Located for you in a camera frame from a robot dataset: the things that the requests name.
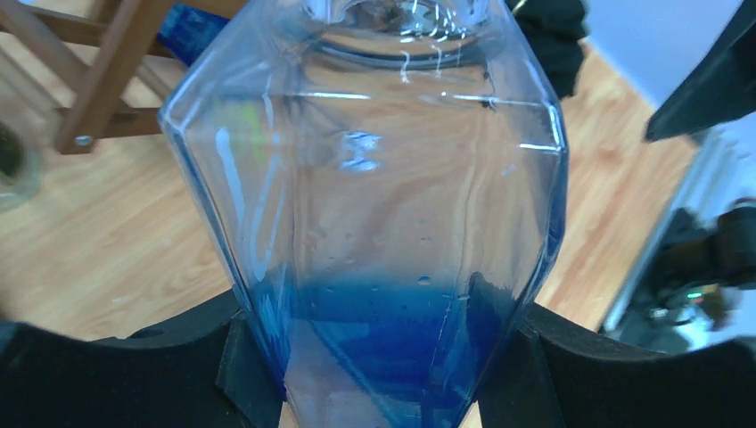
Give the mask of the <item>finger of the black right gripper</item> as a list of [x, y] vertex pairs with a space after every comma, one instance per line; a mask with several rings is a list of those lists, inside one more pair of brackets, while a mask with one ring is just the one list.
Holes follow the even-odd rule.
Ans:
[[710, 51], [648, 120], [645, 140], [692, 135], [755, 112], [755, 3], [744, 0]]

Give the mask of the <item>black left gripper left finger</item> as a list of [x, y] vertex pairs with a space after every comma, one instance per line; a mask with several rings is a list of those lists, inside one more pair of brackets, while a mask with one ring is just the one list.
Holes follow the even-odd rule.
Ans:
[[124, 339], [1, 324], [4, 427], [276, 427], [283, 403], [231, 292]]

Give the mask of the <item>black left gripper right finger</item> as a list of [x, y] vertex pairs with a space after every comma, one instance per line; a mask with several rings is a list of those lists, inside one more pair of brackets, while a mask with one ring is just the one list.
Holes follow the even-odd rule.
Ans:
[[479, 397], [484, 427], [753, 427], [755, 340], [671, 356], [534, 306]]

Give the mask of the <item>blue labelled clear bottle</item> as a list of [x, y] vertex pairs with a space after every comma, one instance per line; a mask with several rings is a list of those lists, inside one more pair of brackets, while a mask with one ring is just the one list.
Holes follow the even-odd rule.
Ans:
[[302, 427], [457, 427], [563, 239], [501, 1], [249, 1], [159, 114]]

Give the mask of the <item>dark green wine bottle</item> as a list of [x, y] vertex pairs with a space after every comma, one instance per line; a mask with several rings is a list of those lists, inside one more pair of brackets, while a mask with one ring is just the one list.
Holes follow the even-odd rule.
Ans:
[[43, 166], [38, 147], [1, 122], [1, 212], [21, 206], [38, 191]]

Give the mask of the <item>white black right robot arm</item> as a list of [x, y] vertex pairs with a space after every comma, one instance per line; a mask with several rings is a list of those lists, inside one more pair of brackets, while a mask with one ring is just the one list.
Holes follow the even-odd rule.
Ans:
[[657, 103], [644, 138], [697, 148], [601, 326], [679, 354], [755, 332], [755, 4], [604, 5], [596, 43]]

